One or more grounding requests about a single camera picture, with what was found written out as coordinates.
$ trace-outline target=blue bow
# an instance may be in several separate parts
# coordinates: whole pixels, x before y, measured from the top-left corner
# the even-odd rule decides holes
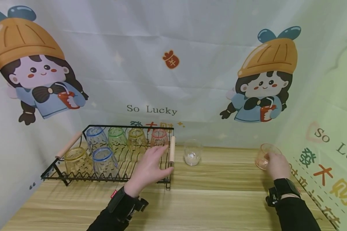
[[[6,18],[21,18],[21,19],[27,19],[30,21],[34,21],[36,19],[35,12],[24,5],[16,5],[8,10],[8,16],[6,17],[3,13],[0,12],[0,21],[6,19]]]
[[[273,39],[296,39],[299,34],[301,33],[301,27],[295,26],[295,27],[289,27],[288,29],[285,29],[283,32],[279,34],[278,37],[275,36],[275,34],[269,30],[269,29],[263,29],[258,33],[258,40],[262,43],[268,42]]]

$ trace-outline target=person's right hand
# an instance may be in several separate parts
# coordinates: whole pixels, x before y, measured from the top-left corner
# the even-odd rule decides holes
[[[138,197],[145,187],[166,178],[173,172],[173,167],[164,170],[159,168],[159,161],[167,148],[168,145],[164,147],[154,146],[145,152],[135,167],[130,180],[124,186],[127,195]]]
[[[290,165],[282,154],[268,153],[269,163],[267,171],[273,180],[290,178]]]

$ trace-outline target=red money bag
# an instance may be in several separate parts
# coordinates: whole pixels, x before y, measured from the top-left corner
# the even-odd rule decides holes
[[[174,54],[173,50],[166,52],[162,59],[166,61],[166,65],[170,69],[176,68],[180,63],[179,58]]]

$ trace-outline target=red label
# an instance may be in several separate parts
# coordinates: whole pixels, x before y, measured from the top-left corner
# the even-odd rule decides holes
[[[114,191],[114,193],[111,195],[111,198],[113,198],[116,193],[117,193],[117,190]]]

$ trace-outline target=black bow tie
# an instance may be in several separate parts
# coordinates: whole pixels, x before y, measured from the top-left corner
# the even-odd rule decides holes
[[[50,94],[59,94],[66,91],[65,87],[66,86],[61,82],[55,82],[50,87],[35,87],[32,90],[32,96],[35,98],[36,102],[43,103],[49,99]]]
[[[256,106],[260,106],[260,107],[266,107],[266,106],[270,106],[271,105],[271,100],[263,98],[263,99],[259,99],[257,97],[252,97],[247,99],[247,101],[244,104],[244,109],[245,110],[252,110],[254,109],[254,107]]]

